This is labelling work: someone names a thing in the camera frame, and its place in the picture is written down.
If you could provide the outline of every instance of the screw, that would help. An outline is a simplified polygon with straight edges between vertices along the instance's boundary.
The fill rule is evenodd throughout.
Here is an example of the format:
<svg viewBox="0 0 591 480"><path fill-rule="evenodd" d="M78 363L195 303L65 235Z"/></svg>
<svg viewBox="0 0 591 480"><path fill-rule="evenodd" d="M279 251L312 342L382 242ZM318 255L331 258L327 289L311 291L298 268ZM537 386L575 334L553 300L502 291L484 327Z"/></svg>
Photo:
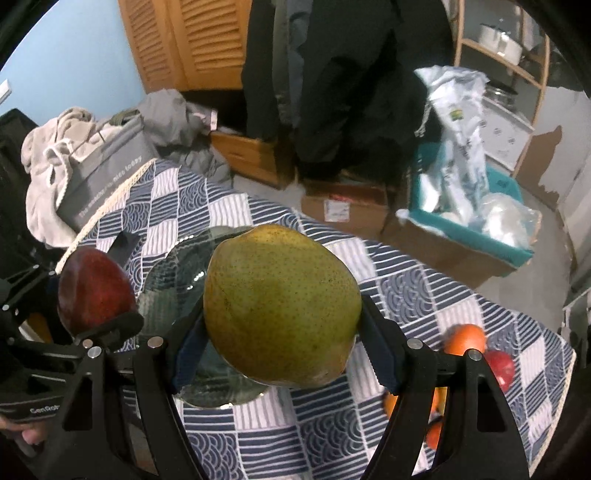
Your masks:
<svg viewBox="0 0 591 480"><path fill-rule="evenodd" d="M162 337L152 337L150 340L148 340L148 346L150 348L158 348L160 346L163 346L164 344L164 339Z"/></svg>
<svg viewBox="0 0 591 480"><path fill-rule="evenodd" d="M100 346L94 346L90 350L88 350L88 356L90 358L96 358L103 352L103 349Z"/></svg>
<svg viewBox="0 0 591 480"><path fill-rule="evenodd" d="M421 348L423 348L423 343L418 338L409 338L407 340L407 345L409 348L412 348L413 350L420 350Z"/></svg>
<svg viewBox="0 0 591 480"><path fill-rule="evenodd" d="M468 350L468 356L476 362L482 358L482 354L478 350L476 350L475 348L470 348Z"/></svg>

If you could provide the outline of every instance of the plastic bag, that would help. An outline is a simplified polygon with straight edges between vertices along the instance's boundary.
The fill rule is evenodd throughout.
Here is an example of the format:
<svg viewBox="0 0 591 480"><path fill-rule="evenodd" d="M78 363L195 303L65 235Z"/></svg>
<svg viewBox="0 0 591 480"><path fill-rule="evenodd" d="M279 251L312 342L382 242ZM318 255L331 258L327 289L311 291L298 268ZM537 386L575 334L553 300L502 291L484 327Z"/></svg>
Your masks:
<svg viewBox="0 0 591 480"><path fill-rule="evenodd" d="M504 193L482 198L482 233L511 247L531 249L540 229L542 214Z"/></svg>
<svg viewBox="0 0 591 480"><path fill-rule="evenodd" d="M434 66L415 73L427 86L428 101L443 127L440 152L427 170L430 183L441 190L440 207L468 225L489 192L480 138L482 96L488 78L461 67Z"/></svg>

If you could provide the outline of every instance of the blue and white checkered tablecloth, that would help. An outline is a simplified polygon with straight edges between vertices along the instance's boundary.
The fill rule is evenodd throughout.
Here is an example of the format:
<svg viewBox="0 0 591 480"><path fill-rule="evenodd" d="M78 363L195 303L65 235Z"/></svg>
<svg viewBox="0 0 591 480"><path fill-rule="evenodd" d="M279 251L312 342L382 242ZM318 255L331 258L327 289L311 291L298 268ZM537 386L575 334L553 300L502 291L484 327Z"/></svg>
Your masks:
<svg viewBox="0 0 591 480"><path fill-rule="evenodd" d="M574 365L569 345L532 318L500 307L464 285L379 242L361 240L301 213L249 197L157 160L79 239L106 251L121 230L141 235L128 264L136 293L151 267L181 238L218 225L279 223L339 257L382 314L434 349L446 330L474 323L488 348L515 361L506 394L532 471L556 427ZM318 390L271 388L226 410L179 404L188 437L212 479L347 480L361 477L387 424L384 389L359 343L345 373ZM415 472L433 461L423 446Z"/></svg>

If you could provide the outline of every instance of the glass bowl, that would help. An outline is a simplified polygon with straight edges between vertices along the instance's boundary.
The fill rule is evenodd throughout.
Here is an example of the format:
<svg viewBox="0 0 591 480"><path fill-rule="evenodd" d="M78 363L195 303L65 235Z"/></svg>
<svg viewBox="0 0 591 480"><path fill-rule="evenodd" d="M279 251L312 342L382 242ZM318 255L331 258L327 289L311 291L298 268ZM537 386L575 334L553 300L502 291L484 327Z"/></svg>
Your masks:
<svg viewBox="0 0 591 480"><path fill-rule="evenodd" d="M203 294L215 248L249 229L214 227L190 235L152 267L138 297L138 309L144 317L140 343L154 335L165 336L176 320L191 312ZM193 407L228 408L254 400L267 389L269 386L250 380L230 366L208 341L193 381L177 397Z"/></svg>

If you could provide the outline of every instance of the wooden closet door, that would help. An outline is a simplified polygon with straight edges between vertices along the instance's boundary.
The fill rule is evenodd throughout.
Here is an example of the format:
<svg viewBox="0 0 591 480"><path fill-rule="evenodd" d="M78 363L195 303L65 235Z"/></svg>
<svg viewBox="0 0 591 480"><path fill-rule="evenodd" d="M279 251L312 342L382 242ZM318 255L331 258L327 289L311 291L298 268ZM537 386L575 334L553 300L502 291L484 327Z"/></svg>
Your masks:
<svg viewBox="0 0 591 480"><path fill-rule="evenodd" d="M167 2L189 89L242 89L251 0Z"/></svg>
<svg viewBox="0 0 591 480"><path fill-rule="evenodd" d="M187 90L164 0L119 0L119 9L146 92L162 88Z"/></svg>

